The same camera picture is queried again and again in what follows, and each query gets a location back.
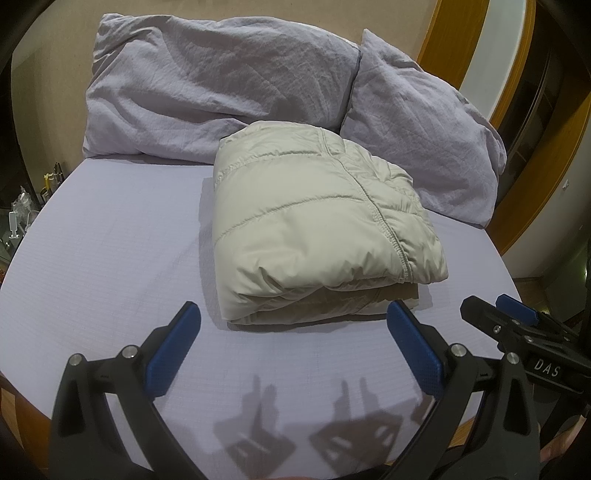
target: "lavender pillowcase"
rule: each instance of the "lavender pillowcase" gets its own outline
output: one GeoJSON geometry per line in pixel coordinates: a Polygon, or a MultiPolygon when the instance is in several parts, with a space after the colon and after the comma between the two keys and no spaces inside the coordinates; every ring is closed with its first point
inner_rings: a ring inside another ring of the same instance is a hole
{"type": "Polygon", "coordinates": [[[257,120],[338,131],[358,66],[356,45],[278,18],[106,14],[84,154],[213,164],[220,139],[257,120]]]}
{"type": "Polygon", "coordinates": [[[486,226],[506,152],[455,88],[369,30],[340,135],[406,170],[423,206],[486,226]]]}

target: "human hand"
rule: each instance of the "human hand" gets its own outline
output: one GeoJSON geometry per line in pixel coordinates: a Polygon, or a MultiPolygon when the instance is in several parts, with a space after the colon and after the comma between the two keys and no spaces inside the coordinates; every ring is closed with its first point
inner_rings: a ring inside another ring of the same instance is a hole
{"type": "Polygon", "coordinates": [[[548,462],[566,452],[581,431],[584,423],[585,417],[581,416],[572,428],[554,437],[554,439],[540,451],[540,461],[548,462]]]}

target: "metal screw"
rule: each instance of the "metal screw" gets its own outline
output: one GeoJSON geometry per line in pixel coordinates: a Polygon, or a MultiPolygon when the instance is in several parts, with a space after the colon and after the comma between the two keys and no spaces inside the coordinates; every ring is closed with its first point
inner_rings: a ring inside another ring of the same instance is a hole
{"type": "Polygon", "coordinates": [[[75,353],[68,359],[68,363],[73,367],[78,365],[80,362],[82,362],[82,355],[79,353],[75,353]]]}
{"type": "Polygon", "coordinates": [[[519,363],[519,355],[517,355],[515,352],[509,352],[507,354],[507,360],[510,364],[517,365],[519,363]]]}
{"type": "Polygon", "coordinates": [[[128,345],[121,350],[123,358],[133,358],[138,354],[138,348],[135,345],[128,345]]]}
{"type": "Polygon", "coordinates": [[[451,350],[454,356],[464,356],[467,352],[466,347],[463,346],[461,343],[454,343],[452,345],[451,350]]]}

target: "mattress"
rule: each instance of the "mattress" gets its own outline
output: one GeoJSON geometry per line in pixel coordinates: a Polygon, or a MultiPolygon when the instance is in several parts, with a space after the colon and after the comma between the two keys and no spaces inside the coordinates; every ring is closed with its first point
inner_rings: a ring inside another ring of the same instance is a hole
{"type": "MultiPolygon", "coordinates": [[[[155,404],[210,478],[334,478],[394,459],[431,406],[384,320],[229,326],[216,298],[211,166],[146,155],[85,160],[31,227],[0,290],[0,370],[51,416],[68,357],[114,356],[186,300],[202,329],[155,404]]],[[[449,279],[414,309],[448,342],[499,357],[460,318],[469,295],[519,298],[484,230],[431,213],[449,279]]],[[[476,413],[470,402],[465,419],[476,413]]],[[[131,458],[146,465],[116,397],[131,458]]]]}

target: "white puffer jacket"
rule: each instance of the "white puffer jacket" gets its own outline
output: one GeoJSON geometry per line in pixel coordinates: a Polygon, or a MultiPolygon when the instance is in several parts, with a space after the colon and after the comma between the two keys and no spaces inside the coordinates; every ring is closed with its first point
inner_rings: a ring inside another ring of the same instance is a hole
{"type": "Polygon", "coordinates": [[[447,278],[427,212],[401,168],[309,125],[256,122],[214,166],[217,295],[233,323],[386,311],[447,278]]]}

